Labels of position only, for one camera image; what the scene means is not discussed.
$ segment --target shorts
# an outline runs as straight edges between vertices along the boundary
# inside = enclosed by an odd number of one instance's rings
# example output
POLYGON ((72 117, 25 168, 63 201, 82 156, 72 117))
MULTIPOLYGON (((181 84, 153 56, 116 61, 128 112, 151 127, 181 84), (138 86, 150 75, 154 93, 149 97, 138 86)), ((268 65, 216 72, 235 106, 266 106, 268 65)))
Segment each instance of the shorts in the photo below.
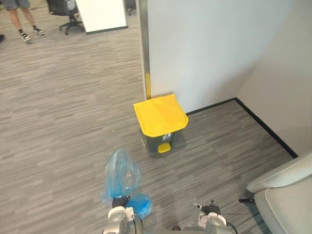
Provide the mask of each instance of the shorts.
POLYGON ((1 0, 2 4, 7 10, 20 8, 29 8, 30 3, 28 0, 1 0))

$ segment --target plastic bag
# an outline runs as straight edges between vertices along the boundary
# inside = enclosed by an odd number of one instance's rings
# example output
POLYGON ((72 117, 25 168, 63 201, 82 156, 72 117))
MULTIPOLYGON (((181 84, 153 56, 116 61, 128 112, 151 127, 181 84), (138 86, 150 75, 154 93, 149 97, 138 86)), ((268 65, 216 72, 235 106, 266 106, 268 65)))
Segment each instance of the plastic bag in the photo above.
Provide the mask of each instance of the plastic bag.
POLYGON ((106 164, 105 191, 100 194, 103 202, 124 197, 136 191, 141 179, 140 168, 126 149, 115 151, 106 164))
MULTIPOLYGON (((128 197, 139 187, 141 172, 126 149, 115 151, 106 164, 105 191, 100 194, 103 202, 114 198, 128 197)), ((152 199, 145 194, 131 195, 126 207, 133 207, 134 213, 144 218, 152 212, 152 199)))
POLYGON ((140 218, 144 218, 152 212, 152 199, 146 194, 135 194, 127 204, 127 207, 133 207, 134 213, 140 218))

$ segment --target yellow trash can lid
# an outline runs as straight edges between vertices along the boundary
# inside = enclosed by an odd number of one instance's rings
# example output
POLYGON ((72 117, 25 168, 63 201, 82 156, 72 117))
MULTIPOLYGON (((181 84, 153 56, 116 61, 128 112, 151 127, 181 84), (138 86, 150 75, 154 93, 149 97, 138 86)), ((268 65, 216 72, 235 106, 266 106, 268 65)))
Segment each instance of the yellow trash can lid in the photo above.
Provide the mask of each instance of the yellow trash can lid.
POLYGON ((189 119, 174 94, 133 104, 142 132, 159 137, 186 127, 189 119))

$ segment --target label sticker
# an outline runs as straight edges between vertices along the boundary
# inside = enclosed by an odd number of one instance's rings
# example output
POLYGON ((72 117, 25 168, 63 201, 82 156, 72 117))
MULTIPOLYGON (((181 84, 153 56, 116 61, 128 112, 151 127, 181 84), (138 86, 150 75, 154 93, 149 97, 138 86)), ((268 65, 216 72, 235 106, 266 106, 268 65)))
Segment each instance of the label sticker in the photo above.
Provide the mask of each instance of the label sticker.
POLYGON ((171 137, 171 133, 162 136, 162 140, 168 140, 171 137))
POLYGON ((205 215, 205 213, 203 212, 199 213, 198 225, 202 228, 206 228, 207 221, 208 221, 208 215, 205 215))

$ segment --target black baseboard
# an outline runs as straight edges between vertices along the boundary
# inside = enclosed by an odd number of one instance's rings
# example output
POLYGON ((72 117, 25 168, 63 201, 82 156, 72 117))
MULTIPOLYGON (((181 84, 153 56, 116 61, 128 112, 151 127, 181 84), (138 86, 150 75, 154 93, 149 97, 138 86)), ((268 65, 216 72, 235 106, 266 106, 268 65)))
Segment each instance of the black baseboard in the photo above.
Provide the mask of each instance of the black baseboard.
POLYGON ((258 124, 261 125, 261 127, 264 128, 265 131, 267 131, 276 141, 278 144, 280 144, 286 151, 289 153, 293 158, 298 157, 298 154, 295 153, 289 147, 271 128, 269 128, 268 125, 265 124, 258 116, 254 114, 245 104, 239 100, 237 97, 235 97, 235 101, 237 102, 238 105, 240 105, 255 121, 257 121, 258 124))
POLYGON ((190 115, 196 114, 196 113, 198 113, 198 112, 201 112, 201 111, 204 111, 204 110, 208 110, 208 109, 210 109, 210 108, 213 108, 213 107, 216 107, 216 106, 225 104, 225 103, 230 102, 230 101, 235 101, 235 97, 234 97, 234 98, 227 99, 227 100, 225 100, 225 101, 218 102, 218 103, 216 103, 216 104, 212 104, 212 105, 210 105, 210 106, 205 106, 205 107, 203 107, 203 108, 200 108, 200 109, 197 109, 197 110, 188 112, 188 113, 186 113, 186 115, 187 115, 187 116, 190 116, 190 115))
POLYGON ((97 30, 97 31, 92 31, 92 32, 87 32, 87 34, 95 34, 95 33, 103 33, 103 32, 109 32, 109 31, 114 31, 118 29, 125 29, 128 28, 128 26, 122 26, 122 27, 117 27, 117 28, 108 28, 108 29, 103 29, 103 30, 97 30))
POLYGON ((241 100, 239 100, 237 97, 234 97, 225 101, 221 101, 216 104, 200 108, 198 110, 188 112, 186 113, 186 115, 189 116, 192 114, 196 114, 198 112, 225 104, 230 101, 236 101, 236 103, 240 105, 258 124, 260 124, 260 126, 263 127, 264 130, 267 131, 277 141, 277 143, 280 144, 287 151, 287 153, 289 153, 293 158, 298 157, 298 154, 296 154, 295 151, 293 151, 271 128, 269 128, 268 125, 266 125, 258 116, 256 116, 254 112, 252 112, 247 106, 245 106, 245 104, 241 100))

